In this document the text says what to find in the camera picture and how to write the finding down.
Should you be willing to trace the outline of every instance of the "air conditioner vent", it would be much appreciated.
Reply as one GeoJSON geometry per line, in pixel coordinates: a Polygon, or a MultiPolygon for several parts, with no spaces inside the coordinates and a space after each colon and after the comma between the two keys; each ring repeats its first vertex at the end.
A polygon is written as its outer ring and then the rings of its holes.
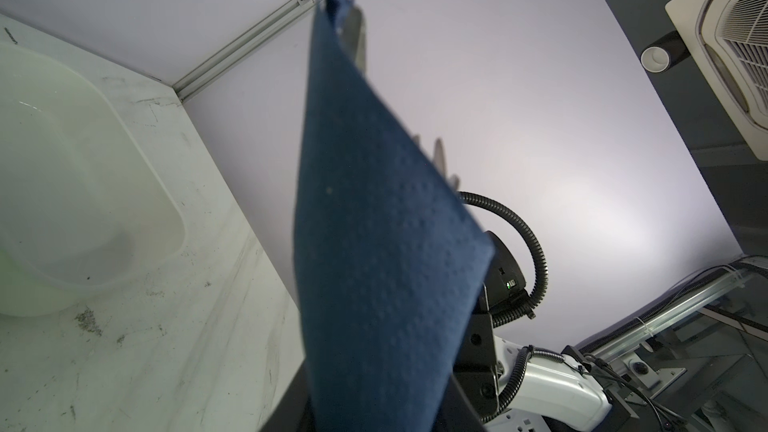
{"type": "Polygon", "coordinates": [[[768,111],[768,0],[738,0],[723,14],[717,36],[741,62],[768,111]]]}

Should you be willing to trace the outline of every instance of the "metal bolt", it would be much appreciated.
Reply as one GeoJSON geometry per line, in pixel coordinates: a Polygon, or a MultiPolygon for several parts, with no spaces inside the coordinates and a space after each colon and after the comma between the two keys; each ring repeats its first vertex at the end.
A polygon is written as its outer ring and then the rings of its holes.
{"type": "Polygon", "coordinates": [[[490,384],[483,384],[480,387],[480,394],[486,399],[493,399],[495,398],[496,392],[493,389],[493,386],[490,384]]]}
{"type": "Polygon", "coordinates": [[[632,363],[632,370],[639,375],[646,375],[648,373],[648,365],[645,362],[632,363]]]}

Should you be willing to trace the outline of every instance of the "metal rail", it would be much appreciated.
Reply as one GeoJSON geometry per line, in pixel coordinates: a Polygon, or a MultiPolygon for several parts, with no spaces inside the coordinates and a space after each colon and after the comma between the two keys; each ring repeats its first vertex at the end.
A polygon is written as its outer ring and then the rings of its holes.
{"type": "Polygon", "coordinates": [[[184,102],[310,12],[318,0],[289,0],[174,84],[184,102]]]}
{"type": "Polygon", "coordinates": [[[744,276],[727,274],[715,279],[697,291],[684,295],[682,300],[669,306],[667,310],[661,312],[656,317],[647,320],[645,325],[640,324],[618,339],[608,342],[606,345],[595,350],[592,354],[606,362],[611,362],[621,355],[635,350],[640,342],[696,313],[703,306],[741,286],[753,277],[751,273],[744,269],[739,270],[739,273],[744,274],[744,276]]]}

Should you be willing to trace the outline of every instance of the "white plastic bin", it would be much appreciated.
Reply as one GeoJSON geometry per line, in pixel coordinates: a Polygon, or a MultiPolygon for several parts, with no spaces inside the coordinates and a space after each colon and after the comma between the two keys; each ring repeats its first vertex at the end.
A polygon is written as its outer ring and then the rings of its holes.
{"type": "Polygon", "coordinates": [[[0,44],[0,313],[40,315],[156,267],[184,223],[109,101],[0,44]]]}

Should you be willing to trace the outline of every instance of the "black cable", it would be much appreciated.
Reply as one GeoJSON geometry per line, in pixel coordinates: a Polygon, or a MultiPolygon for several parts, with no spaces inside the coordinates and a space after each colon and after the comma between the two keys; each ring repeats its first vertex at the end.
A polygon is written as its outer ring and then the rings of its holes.
{"type": "Polygon", "coordinates": [[[735,262],[732,262],[731,265],[738,264],[739,266],[745,268],[746,270],[748,270],[750,272],[754,272],[754,273],[759,274],[759,275],[762,275],[763,278],[768,279],[768,270],[765,270],[764,268],[762,268],[762,267],[760,267],[758,265],[750,264],[748,262],[742,262],[745,258],[752,258],[752,257],[766,258],[765,255],[747,255],[745,257],[740,258],[739,260],[737,260],[735,262]]]}
{"type": "Polygon", "coordinates": [[[621,325],[619,328],[614,330],[613,332],[610,332],[609,334],[606,334],[600,338],[596,338],[595,340],[589,342],[588,344],[584,345],[579,349],[579,351],[582,354],[585,354],[587,352],[592,352],[594,350],[598,350],[600,347],[608,344],[609,342],[621,337],[622,335],[626,334],[628,331],[641,326],[644,322],[648,321],[649,319],[657,316],[660,314],[663,310],[665,310],[669,305],[674,303],[678,297],[681,297],[683,295],[686,295],[688,293],[691,293],[693,291],[696,291],[705,285],[709,284],[713,280],[723,277],[725,274],[729,274],[730,271],[726,268],[727,265],[717,265],[715,267],[710,267],[706,270],[703,270],[699,272],[698,274],[694,275],[688,282],[686,282],[678,291],[676,294],[671,295],[669,297],[666,297],[662,299],[660,302],[658,302],[656,305],[648,309],[646,312],[643,312],[638,317],[633,318],[631,321],[627,322],[624,325],[621,325]],[[710,272],[716,269],[721,269],[718,272],[715,272],[713,274],[707,275],[706,277],[697,280],[694,282],[694,280],[698,277],[700,277],[702,274],[706,272],[710,272]]]}
{"type": "Polygon", "coordinates": [[[520,390],[520,386],[523,383],[523,377],[525,376],[525,369],[528,368],[528,361],[533,355],[533,349],[533,345],[529,345],[518,350],[518,356],[514,360],[512,372],[509,374],[509,382],[507,382],[504,389],[498,395],[498,409],[493,414],[481,417],[484,424],[501,415],[512,402],[514,396],[518,394],[518,390],[520,390]]]}
{"type": "MultiPolygon", "coordinates": [[[[613,370],[613,368],[610,366],[610,364],[608,362],[606,362],[605,360],[603,360],[601,358],[598,358],[598,357],[595,357],[592,354],[585,354],[584,356],[588,360],[590,360],[590,362],[592,362],[595,367],[599,368],[603,372],[606,372],[606,373],[612,375],[613,377],[615,377],[616,379],[619,379],[620,381],[626,382],[627,384],[629,384],[619,374],[617,374],[613,370]]],[[[659,404],[655,400],[650,399],[650,403],[653,406],[655,406],[656,408],[658,408],[662,413],[664,413],[664,415],[667,416],[667,419],[668,419],[669,422],[677,421],[677,422],[680,422],[682,424],[687,424],[688,423],[688,420],[686,420],[683,416],[681,416],[680,414],[678,414],[677,412],[675,412],[675,411],[673,411],[671,409],[666,408],[665,406],[663,406],[662,404],[659,404]]]]}
{"type": "Polygon", "coordinates": [[[470,192],[459,192],[458,195],[468,206],[484,208],[503,218],[509,225],[513,226],[514,230],[518,231],[523,237],[523,241],[528,246],[528,250],[533,258],[535,280],[530,296],[526,300],[510,306],[507,310],[494,314],[493,327],[496,328],[507,322],[512,322],[524,315],[533,318],[533,309],[542,302],[544,294],[547,292],[547,260],[544,257],[542,245],[538,243],[538,239],[536,239],[533,231],[523,219],[503,204],[496,202],[492,198],[470,192]]]}
{"type": "Polygon", "coordinates": [[[509,373],[509,381],[498,395],[498,409],[496,409],[493,414],[481,417],[484,424],[501,415],[504,410],[509,407],[512,399],[518,394],[520,386],[523,383],[525,371],[528,368],[528,361],[533,357],[545,358],[560,364],[565,362],[565,357],[563,357],[562,354],[558,354],[557,352],[545,348],[536,348],[533,345],[529,345],[518,350],[518,356],[514,360],[512,372],[509,373]]]}
{"type": "Polygon", "coordinates": [[[603,379],[615,380],[615,381],[619,382],[621,385],[623,385],[626,388],[628,388],[629,390],[632,390],[633,392],[635,392],[638,395],[639,398],[645,400],[646,404],[648,404],[650,406],[650,408],[652,409],[652,411],[654,412],[654,415],[656,416],[656,421],[659,423],[659,432],[665,432],[666,431],[666,429],[664,428],[664,422],[661,419],[661,415],[659,414],[659,411],[656,408],[656,405],[654,405],[654,403],[651,402],[650,399],[648,397],[646,397],[645,394],[640,392],[640,389],[636,388],[635,386],[633,386],[632,384],[630,384],[629,382],[627,382],[626,380],[624,380],[622,378],[616,378],[616,377],[612,377],[610,375],[594,374],[592,372],[587,372],[586,370],[576,369],[575,367],[573,367],[572,365],[570,365],[568,363],[566,363],[566,365],[569,366],[571,368],[571,370],[573,370],[575,372],[579,372],[581,375],[591,375],[592,377],[600,377],[600,378],[603,378],[603,379]]]}

